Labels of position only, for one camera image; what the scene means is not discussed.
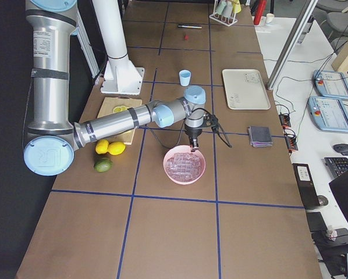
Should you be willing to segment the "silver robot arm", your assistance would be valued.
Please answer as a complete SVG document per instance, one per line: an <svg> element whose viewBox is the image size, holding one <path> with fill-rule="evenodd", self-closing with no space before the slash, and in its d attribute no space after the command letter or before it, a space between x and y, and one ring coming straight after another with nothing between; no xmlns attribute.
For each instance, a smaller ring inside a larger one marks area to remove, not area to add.
<svg viewBox="0 0 348 279"><path fill-rule="evenodd" d="M188 87L181 98L152 101L125 111L71 124L68 119L70 36L77 24L76 1L27 1L26 19L33 27L34 119L23 149L26 166L36 174L54 176L73 162L74 152L95 142L148 123L158 127L184 121L192 150L205 127L205 91Z"/></svg>

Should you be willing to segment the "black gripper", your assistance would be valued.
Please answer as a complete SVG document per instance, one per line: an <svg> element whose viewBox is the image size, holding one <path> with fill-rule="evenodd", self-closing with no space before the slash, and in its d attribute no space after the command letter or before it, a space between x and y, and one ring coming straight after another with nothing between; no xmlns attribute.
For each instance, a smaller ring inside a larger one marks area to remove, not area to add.
<svg viewBox="0 0 348 279"><path fill-rule="evenodd" d="M190 151L194 152L198 149L198 137L202 133L202 128L185 126L185 134L189 138Z"/></svg>

